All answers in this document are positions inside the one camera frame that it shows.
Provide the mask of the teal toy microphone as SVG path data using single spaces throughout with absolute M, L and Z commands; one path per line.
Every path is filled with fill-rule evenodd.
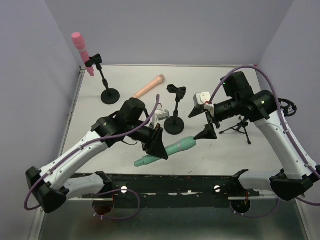
M 176 143 L 173 143 L 165 148 L 165 151 L 167 155 L 170 157 L 174 154 L 184 152 L 187 150 L 190 150 L 191 148 L 195 147 L 197 145 L 197 141 L 194 139 L 193 136 L 188 136 L 185 138 L 180 139 Z M 152 163 L 155 163 L 162 158 L 156 157 L 156 156 L 151 156 L 151 155 L 145 155 L 139 160 L 136 160 L 134 162 L 135 167 L 142 167 L 146 165 L 150 165 Z

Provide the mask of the black round-base mic stand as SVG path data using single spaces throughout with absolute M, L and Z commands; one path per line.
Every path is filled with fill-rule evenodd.
M 109 88 L 108 81 L 105 78 L 103 71 L 102 71 L 102 66 L 101 66 L 102 62 L 103 62 L 103 60 L 102 60 L 101 55 L 96 54 L 94 56 L 90 56 L 89 60 L 86 61 L 84 64 L 85 64 L 87 71 L 90 70 L 93 67 L 93 65 L 96 66 L 96 69 L 100 73 L 100 76 L 102 79 L 102 84 L 105 87 L 105 90 L 100 95 L 100 99 L 106 105 L 113 105 L 119 101 L 120 93 L 114 88 Z

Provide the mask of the pink toy microphone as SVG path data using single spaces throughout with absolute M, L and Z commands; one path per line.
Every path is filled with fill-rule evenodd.
M 86 65 L 86 63 L 90 60 L 90 56 L 87 51 L 87 46 L 86 46 L 86 42 L 84 40 L 84 37 L 82 36 L 82 34 L 80 32 L 74 32 L 71 35 L 71 39 L 72 39 L 73 45 L 78 50 L 79 55 L 80 55 L 83 63 L 85 64 L 85 67 L 86 67 L 88 74 L 91 77 L 94 77 L 95 76 L 94 68 L 92 66 Z

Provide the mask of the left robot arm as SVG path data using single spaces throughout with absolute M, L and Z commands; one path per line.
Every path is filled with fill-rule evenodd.
M 146 105 L 141 100 L 130 98 L 119 111 L 99 118 L 90 131 L 59 158 L 41 168 L 29 168 L 25 173 L 29 192 L 24 200 L 24 208 L 31 210 L 28 206 L 30 196 L 35 197 L 39 207 L 46 213 L 52 213 L 69 199 L 100 194 L 109 184 L 104 173 L 96 172 L 77 178 L 73 174 L 125 137 L 141 142 L 142 150 L 148 155 L 168 159 L 162 139 L 163 128 L 159 124 L 154 127 L 147 125 L 151 114 L 145 121 L 140 121 L 145 112 Z

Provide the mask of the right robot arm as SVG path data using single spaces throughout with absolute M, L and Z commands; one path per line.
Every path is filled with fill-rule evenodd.
M 193 118 L 206 114 L 207 124 L 194 139 L 217 139 L 215 128 L 234 116 L 243 116 L 253 123 L 265 136 L 277 155 L 280 172 L 254 172 L 242 170 L 234 177 L 236 188 L 241 190 L 264 190 L 274 192 L 280 199 L 290 201 L 307 192 L 319 180 L 320 167 L 304 151 L 278 110 L 277 98 L 268 90 L 254 93 L 245 74 L 241 71 L 222 79 L 222 86 L 229 100 L 213 104 L 209 92 L 193 96 Z

